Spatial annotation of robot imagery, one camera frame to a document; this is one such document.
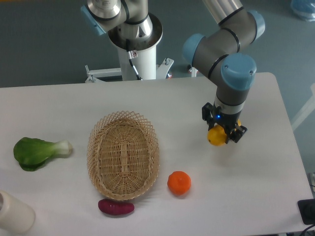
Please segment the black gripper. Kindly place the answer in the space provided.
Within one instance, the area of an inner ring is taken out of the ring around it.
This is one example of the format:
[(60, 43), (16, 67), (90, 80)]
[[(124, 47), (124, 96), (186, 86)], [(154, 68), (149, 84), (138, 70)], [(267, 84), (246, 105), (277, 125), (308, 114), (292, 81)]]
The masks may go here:
[(212, 111), (213, 105), (209, 102), (202, 107), (202, 119), (206, 121), (208, 130), (214, 128), (215, 125), (221, 126), (227, 134), (225, 143), (229, 141), (238, 143), (243, 135), (247, 132), (245, 126), (238, 124), (241, 111), (235, 114), (225, 114), (222, 112)]

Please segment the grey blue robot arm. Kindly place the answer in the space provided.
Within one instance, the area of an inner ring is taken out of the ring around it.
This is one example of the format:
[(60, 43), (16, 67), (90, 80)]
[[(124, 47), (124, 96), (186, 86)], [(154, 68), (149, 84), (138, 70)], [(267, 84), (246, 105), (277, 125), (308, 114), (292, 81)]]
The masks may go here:
[[(246, 11), (238, 0), (204, 3), (219, 30), (209, 37), (189, 37), (183, 57), (217, 87), (214, 102), (202, 107), (203, 120), (209, 129), (221, 126), (226, 143), (238, 142), (247, 131), (238, 119), (256, 73), (255, 61), (241, 51), (264, 33), (265, 21), (258, 12)], [(108, 34), (116, 46), (123, 80), (158, 77), (156, 47), (163, 28), (146, 0), (89, 0), (81, 12), (98, 34)]]

